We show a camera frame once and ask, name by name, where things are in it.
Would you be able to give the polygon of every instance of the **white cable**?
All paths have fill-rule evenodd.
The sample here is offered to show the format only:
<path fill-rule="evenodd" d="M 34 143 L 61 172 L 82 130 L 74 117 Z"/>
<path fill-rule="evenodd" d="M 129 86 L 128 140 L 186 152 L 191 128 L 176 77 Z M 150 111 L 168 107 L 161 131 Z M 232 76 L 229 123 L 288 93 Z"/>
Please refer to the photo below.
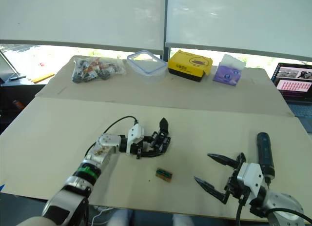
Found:
<path fill-rule="evenodd" d="M 103 212 L 105 212 L 105 211 L 109 211 L 109 210 L 112 210 L 113 208 L 111 207 L 111 208 L 107 208 L 107 209 L 104 209 L 104 210 L 101 210 L 101 212 L 99 213 L 99 214 L 97 214 L 96 216 L 94 216 L 93 218 L 92 218 L 92 222 L 91 222 L 91 226 L 93 226 L 93 225 L 101 225 L 101 224 L 105 224 L 105 223 L 107 223 L 108 221 L 106 221 L 106 222 L 104 222 L 104 223 L 94 223 L 94 219 L 96 218 L 96 217 L 98 217 L 98 216 L 100 216 Z"/>

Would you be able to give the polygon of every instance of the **yellow box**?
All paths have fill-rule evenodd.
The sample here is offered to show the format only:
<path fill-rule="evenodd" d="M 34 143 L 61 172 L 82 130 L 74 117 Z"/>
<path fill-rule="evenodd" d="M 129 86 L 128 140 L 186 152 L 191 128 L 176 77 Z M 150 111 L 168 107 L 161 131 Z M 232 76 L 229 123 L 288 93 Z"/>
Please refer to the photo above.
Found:
<path fill-rule="evenodd" d="M 213 60 L 196 54 L 177 51 L 168 61 L 169 72 L 200 82 L 204 73 L 209 75 Z"/>

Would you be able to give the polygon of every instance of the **black cable cord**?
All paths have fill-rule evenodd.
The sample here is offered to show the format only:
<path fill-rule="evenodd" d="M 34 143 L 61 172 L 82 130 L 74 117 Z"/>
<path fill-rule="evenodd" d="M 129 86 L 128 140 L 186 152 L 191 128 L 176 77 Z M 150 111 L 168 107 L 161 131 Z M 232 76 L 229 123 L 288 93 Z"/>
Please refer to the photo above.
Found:
<path fill-rule="evenodd" d="M 295 210 L 290 210 L 290 209 L 287 209 L 287 208 L 272 208 L 270 210 L 268 210 L 265 214 L 266 217 L 268 217 L 268 215 L 272 212 L 275 212 L 275 211 L 283 211 L 283 212 L 288 212 L 288 213 L 291 213 L 291 214 L 294 214 L 294 215 L 297 215 L 303 219 L 305 219 L 306 221 L 308 221 L 310 224 L 312 224 L 312 219 L 309 218 L 308 216 L 298 212 L 298 211 L 295 211 Z"/>
<path fill-rule="evenodd" d="M 122 118 L 120 118 L 119 120 L 116 120 L 115 122 L 113 122 L 113 123 L 103 132 L 103 134 L 106 133 L 112 126 L 114 126 L 115 124 L 117 124 L 119 121 L 124 120 L 124 119 L 126 119 L 126 118 L 132 118 L 132 119 L 135 120 L 135 124 L 138 123 L 136 117 L 134 117 L 134 116 L 132 116 L 132 115 L 127 115 L 127 116 L 122 117 Z M 85 153 L 84 156 L 86 156 L 86 155 L 88 154 L 89 150 L 90 150 L 93 146 L 95 146 L 95 144 L 96 144 L 96 143 L 94 142 L 94 143 L 88 148 L 88 150 L 87 150 L 87 152 Z"/>
<path fill-rule="evenodd" d="M 242 203 L 238 205 L 237 212 L 236 212 L 235 226 L 240 226 L 240 214 L 242 212 L 243 206 L 244 205 Z"/>

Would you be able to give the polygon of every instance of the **plastic bag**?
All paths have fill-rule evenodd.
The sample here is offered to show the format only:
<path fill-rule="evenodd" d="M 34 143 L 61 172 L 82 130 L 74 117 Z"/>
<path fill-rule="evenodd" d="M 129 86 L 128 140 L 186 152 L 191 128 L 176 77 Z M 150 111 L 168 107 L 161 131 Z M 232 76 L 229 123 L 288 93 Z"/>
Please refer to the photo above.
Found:
<path fill-rule="evenodd" d="M 88 82 L 95 79 L 107 80 L 114 74 L 126 74 L 122 60 L 107 60 L 105 58 L 90 57 L 75 58 L 75 68 L 72 81 L 75 83 Z"/>

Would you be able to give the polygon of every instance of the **small electronic component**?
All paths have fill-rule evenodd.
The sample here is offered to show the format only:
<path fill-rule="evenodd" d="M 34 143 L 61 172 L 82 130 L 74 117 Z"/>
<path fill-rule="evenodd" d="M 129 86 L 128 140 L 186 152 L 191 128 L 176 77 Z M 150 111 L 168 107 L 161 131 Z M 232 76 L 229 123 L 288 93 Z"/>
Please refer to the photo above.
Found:
<path fill-rule="evenodd" d="M 172 178 L 172 173 L 164 169 L 157 168 L 156 176 L 163 179 L 164 181 L 170 182 Z"/>

